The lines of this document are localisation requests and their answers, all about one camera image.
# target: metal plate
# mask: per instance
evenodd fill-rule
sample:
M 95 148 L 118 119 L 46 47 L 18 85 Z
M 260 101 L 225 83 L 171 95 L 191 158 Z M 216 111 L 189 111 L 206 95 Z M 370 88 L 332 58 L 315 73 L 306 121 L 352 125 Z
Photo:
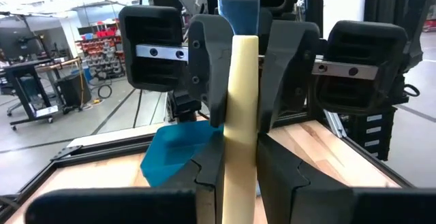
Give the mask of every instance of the metal plate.
M 313 65 L 312 74 L 374 80 L 377 75 L 378 69 L 378 67 L 369 65 L 335 63 L 331 61 L 316 59 Z
M 58 111 L 59 111 L 59 108 L 58 108 L 57 105 L 56 106 L 51 106 L 49 108 L 39 109 L 39 110 L 36 111 L 35 117 L 38 118 L 38 117 L 41 117 L 41 116 L 47 116 L 47 115 L 50 115 L 50 114 L 57 113 Z
M 162 47 L 148 44 L 136 46 L 136 56 L 174 61 L 188 61 L 188 47 Z

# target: screw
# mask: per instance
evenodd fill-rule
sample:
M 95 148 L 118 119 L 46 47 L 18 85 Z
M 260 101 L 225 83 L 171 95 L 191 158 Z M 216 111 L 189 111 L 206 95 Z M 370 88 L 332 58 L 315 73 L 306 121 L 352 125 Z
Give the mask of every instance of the screw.
M 194 84 L 198 84 L 200 82 L 200 79 L 197 76 L 192 77 L 192 82 Z
M 301 95 L 302 89 L 300 87 L 295 88 L 295 95 Z
M 157 56 L 158 52 L 157 52 L 157 50 L 155 48 L 152 48 L 150 50 L 150 54 L 155 57 L 155 56 Z
M 306 51 L 305 51 L 305 59 L 306 59 L 306 60 L 309 60 L 310 58 L 311 58 L 311 52 L 308 51 L 308 50 L 306 50 Z
M 185 53 L 183 53 L 183 51 L 178 50 L 176 52 L 176 57 L 179 59 L 183 59 L 183 57 L 185 56 Z
M 199 47 L 200 47 L 200 42 L 199 42 L 198 40 L 194 40 L 194 41 L 192 42 L 192 47 L 194 47 L 194 48 L 199 48 Z
M 357 69 L 355 67 L 352 67 L 352 68 L 349 69 L 348 74 L 350 76 L 355 76 L 358 72 L 359 72 L 359 69 Z
M 327 66 L 325 66 L 325 65 L 320 65 L 320 66 L 318 67 L 318 71 L 320 71 L 320 72 L 326 72 L 326 71 L 327 71 Z

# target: metal bracket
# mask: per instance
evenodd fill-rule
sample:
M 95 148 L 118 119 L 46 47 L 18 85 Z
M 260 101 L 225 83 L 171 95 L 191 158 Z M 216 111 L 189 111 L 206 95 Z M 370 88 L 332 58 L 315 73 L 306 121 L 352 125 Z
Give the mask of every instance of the metal bracket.
M 54 157 L 52 157 L 50 159 L 50 161 L 54 161 L 54 160 L 57 160 L 57 159 L 61 159 L 61 158 L 65 157 L 65 156 L 68 156 L 72 152 L 75 152 L 75 151 L 81 149 L 82 147 L 83 147 L 82 145 L 66 147 L 66 148 L 60 150 Z
M 346 138 L 347 132 L 342 126 L 342 122 L 341 119 L 339 118 L 339 115 L 335 112 L 329 112 L 327 110 L 324 110 L 324 114 L 326 115 L 328 125 L 330 125 L 330 128 L 332 129 L 334 135 L 337 136 L 338 138 Z
M 18 196 L 19 194 L 0 196 L 0 210 L 4 206 L 12 206 L 15 209 L 18 209 L 20 207 L 20 205 L 17 203 Z
M 316 59 L 315 64 L 313 65 L 312 74 L 374 80 L 378 70 L 379 68 L 376 66 L 336 63 Z
M 173 61 L 188 61 L 188 47 L 161 47 L 150 44 L 138 44 L 136 56 Z

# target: desk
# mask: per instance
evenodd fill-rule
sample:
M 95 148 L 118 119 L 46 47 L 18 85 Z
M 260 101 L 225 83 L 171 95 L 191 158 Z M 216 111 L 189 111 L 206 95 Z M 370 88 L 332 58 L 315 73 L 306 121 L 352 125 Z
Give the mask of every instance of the desk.
M 49 62 L 51 62 L 50 59 L 40 60 L 40 61 L 27 61 L 25 63 L 19 63 L 3 68 L 4 72 L 6 73 L 8 81 L 12 83 L 12 86 L 14 87 L 14 90 L 28 116 L 27 119 L 11 122 L 10 125 L 13 130 L 16 130 L 15 125 L 19 125 L 22 123 L 28 123 L 28 122 L 44 120 L 44 119 L 48 120 L 49 123 L 52 122 L 51 114 L 57 112 L 58 109 L 57 106 L 51 106 L 50 100 L 48 99 L 48 96 L 44 90 L 44 87 L 41 84 L 40 79 L 38 78 L 35 69 L 35 66 L 42 65 Z M 23 84 L 20 79 L 25 75 L 31 75 L 32 78 L 35 80 L 37 91 L 42 96 L 46 108 L 41 110 L 33 109 L 33 106 L 31 105 L 31 102 L 29 100 L 29 96 L 26 94 L 26 91 L 23 89 Z
M 111 142 L 117 138 L 134 138 L 152 133 L 164 124 L 124 129 L 74 140 L 79 142 Z M 309 121 L 273 129 L 269 135 L 288 150 L 336 180 L 353 187 L 399 187 L 399 184 L 378 170 L 364 157 L 333 135 L 317 121 Z M 5 222 L 23 224 L 23 214 L 36 197 L 56 189 L 148 187 L 140 163 L 145 153 L 133 153 L 101 161 L 57 168 L 26 202 Z M 262 198 L 256 199 L 255 223 L 266 224 Z

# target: cream foam block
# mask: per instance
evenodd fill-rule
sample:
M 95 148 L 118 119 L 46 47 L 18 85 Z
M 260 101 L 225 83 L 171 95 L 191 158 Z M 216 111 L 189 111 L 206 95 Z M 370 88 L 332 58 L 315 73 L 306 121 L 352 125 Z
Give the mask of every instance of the cream foam block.
M 235 35 L 224 123 L 223 224 L 253 224 L 259 67 L 257 36 Z

